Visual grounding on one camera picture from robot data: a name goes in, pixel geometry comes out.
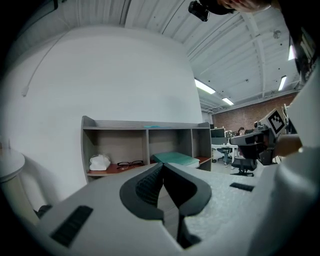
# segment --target red brick wall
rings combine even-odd
[[[296,95],[296,93],[292,93],[254,105],[214,114],[212,115],[212,121],[215,127],[224,126],[226,131],[238,131],[240,127],[253,129],[255,122],[264,118],[273,109],[277,109],[282,116],[282,106],[284,104],[290,105]]]

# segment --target computer monitor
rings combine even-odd
[[[225,129],[213,129],[211,130],[211,138],[224,138]]]

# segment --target white desk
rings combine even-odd
[[[237,145],[231,145],[229,143],[223,144],[223,145],[215,145],[212,144],[211,148],[213,149],[222,149],[222,148],[227,148],[227,149],[232,149],[232,163],[235,161],[235,157],[238,156],[238,146]]]
[[[30,205],[19,179],[24,165],[25,157],[21,153],[12,149],[0,151],[0,188],[13,212],[35,225],[39,218]]]

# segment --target wall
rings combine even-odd
[[[212,117],[211,114],[205,113],[205,112],[201,112],[202,114],[202,121],[203,122],[209,122],[210,124],[212,124]]]
[[[256,121],[261,120],[274,109],[277,109],[283,118],[282,106],[284,104],[290,105],[296,95],[296,93],[292,93],[258,104],[214,114],[212,115],[212,121],[214,126],[219,128],[224,126],[226,131],[238,131],[240,127],[253,129]]]
[[[24,54],[1,87],[1,135],[26,157],[21,179],[36,210],[86,184],[82,116],[202,122],[192,69],[173,40],[146,30],[95,26],[71,30],[55,42]]]

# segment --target fluorescent light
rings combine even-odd
[[[207,93],[214,94],[216,92],[214,89],[212,89],[209,86],[205,85],[204,83],[198,81],[197,79],[194,79],[194,81],[195,81],[196,87],[206,91]]]
[[[288,61],[291,61],[295,58],[296,58],[296,56],[295,56],[294,48],[292,45],[290,45]]]
[[[226,102],[226,103],[228,103],[229,105],[233,105],[234,103],[231,101],[231,100],[229,100],[228,98],[223,98],[222,99],[224,102]]]
[[[279,91],[281,91],[282,88],[284,87],[285,82],[286,82],[286,79],[287,79],[287,76],[286,76],[286,75],[281,78],[281,83],[280,83],[280,86],[279,86]]]

